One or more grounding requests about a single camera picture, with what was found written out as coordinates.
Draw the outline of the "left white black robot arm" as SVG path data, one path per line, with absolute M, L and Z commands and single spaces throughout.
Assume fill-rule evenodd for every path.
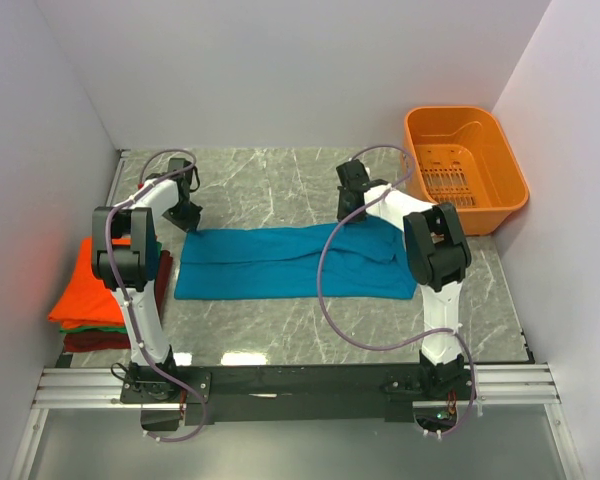
M 164 217 L 180 230 L 194 232 L 202 208 L 190 194 L 200 186 L 196 156 L 184 149 L 167 171 L 142 176 L 138 190 L 92 214 L 91 270 L 111 292 L 131 345 L 125 382 L 144 387 L 156 401 L 173 399 L 186 385 L 177 374 L 172 347 L 161 326 L 155 298 L 160 265 L 154 219 Z

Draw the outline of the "teal blue t shirt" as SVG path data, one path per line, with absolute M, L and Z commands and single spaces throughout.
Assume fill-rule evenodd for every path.
M 187 235 L 178 300 L 375 297 L 410 300 L 402 233 L 370 217 L 338 227 L 208 229 Z

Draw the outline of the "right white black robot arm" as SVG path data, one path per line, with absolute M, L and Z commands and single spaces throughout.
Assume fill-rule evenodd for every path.
M 384 180 L 372 180 L 358 159 L 339 165 L 336 173 L 339 221 L 374 216 L 403 233 L 407 265 L 420 286 L 425 330 L 413 388 L 428 398 L 444 398 L 469 380 L 468 356 L 457 334 L 471 253 L 458 213 L 451 203 L 419 200 Z

